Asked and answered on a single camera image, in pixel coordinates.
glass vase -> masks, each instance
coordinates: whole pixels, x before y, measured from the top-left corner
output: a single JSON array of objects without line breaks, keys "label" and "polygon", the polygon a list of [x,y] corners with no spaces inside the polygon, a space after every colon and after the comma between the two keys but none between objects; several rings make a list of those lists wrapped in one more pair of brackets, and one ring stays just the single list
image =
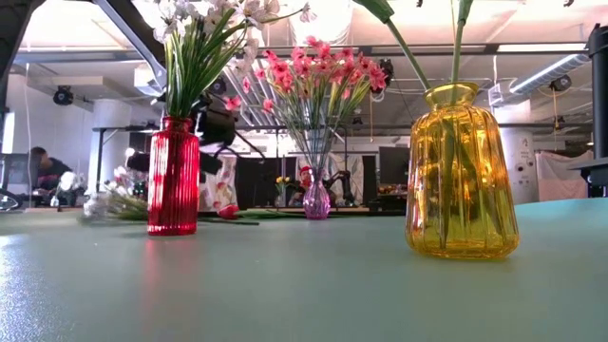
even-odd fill
[{"label": "glass vase", "polygon": [[406,239],[425,255],[500,258],[519,243],[499,127],[473,106],[477,90],[427,91],[431,111],[412,128]]},{"label": "glass vase", "polygon": [[189,119],[165,117],[152,136],[148,183],[148,234],[177,236],[197,231],[199,139]]},{"label": "glass vase", "polygon": [[330,195],[323,185],[323,173],[313,172],[311,186],[304,194],[302,206],[306,219],[326,219],[330,213]]}]

ceiling light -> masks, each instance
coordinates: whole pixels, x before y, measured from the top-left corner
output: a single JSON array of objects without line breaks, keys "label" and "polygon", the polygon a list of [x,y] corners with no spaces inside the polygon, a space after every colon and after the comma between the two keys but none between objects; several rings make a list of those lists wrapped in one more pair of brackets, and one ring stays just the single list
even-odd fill
[{"label": "ceiling light", "polygon": [[583,51],[584,43],[563,44],[504,44],[498,47],[498,52],[560,52]]}]

flower stem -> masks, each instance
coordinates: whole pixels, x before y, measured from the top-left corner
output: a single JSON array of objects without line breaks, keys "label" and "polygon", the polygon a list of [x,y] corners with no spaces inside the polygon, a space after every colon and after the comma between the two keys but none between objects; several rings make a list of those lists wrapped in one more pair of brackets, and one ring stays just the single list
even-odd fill
[{"label": "flower stem", "polygon": [[392,21],[390,19],[387,21],[387,26],[389,27],[390,32],[395,37],[395,39],[397,39],[397,42],[399,43],[399,46],[401,46],[401,49],[404,51],[404,53],[408,57],[409,62],[411,63],[411,67],[414,68],[414,71],[416,72],[416,76],[418,76],[418,79],[420,80],[420,83],[422,83],[422,86],[425,88],[425,90],[430,89],[430,84],[428,83],[425,73],[420,68],[420,65],[418,65],[418,62],[416,61],[416,57],[414,57],[414,54],[411,53],[411,51],[409,50],[408,44],[406,44],[406,41],[403,39],[401,34],[399,34],[399,30],[397,29],[397,27],[392,23]]},{"label": "flower stem", "polygon": [[463,42],[463,30],[465,23],[462,21],[458,22],[458,28],[456,30],[456,40],[454,42],[454,59],[452,60],[452,83],[458,82],[458,71],[460,69],[460,50]]}]

person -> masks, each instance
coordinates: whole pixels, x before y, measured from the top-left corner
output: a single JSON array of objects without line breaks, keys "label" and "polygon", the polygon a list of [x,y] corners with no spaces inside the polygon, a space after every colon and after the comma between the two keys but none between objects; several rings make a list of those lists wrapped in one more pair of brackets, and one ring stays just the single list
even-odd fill
[{"label": "person", "polygon": [[49,195],[53,193],[59,181],[65,172],[71,172],[67,165],[62,161],[48,156],[46,149],[36,146],[29,151],[30,157],[39,158],[38,180],[33,185],[34,190],[40,195]]}]

green leaf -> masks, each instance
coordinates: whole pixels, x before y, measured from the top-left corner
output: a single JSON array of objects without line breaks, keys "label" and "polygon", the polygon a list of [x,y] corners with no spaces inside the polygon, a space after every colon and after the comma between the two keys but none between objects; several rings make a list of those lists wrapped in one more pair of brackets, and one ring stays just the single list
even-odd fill
[{"label": "green leaf", "polygon": [[395,13],[387,0],[354,0],[355,3],[366,8],[371,14],[378,18],[382,24],[386,24]]}]

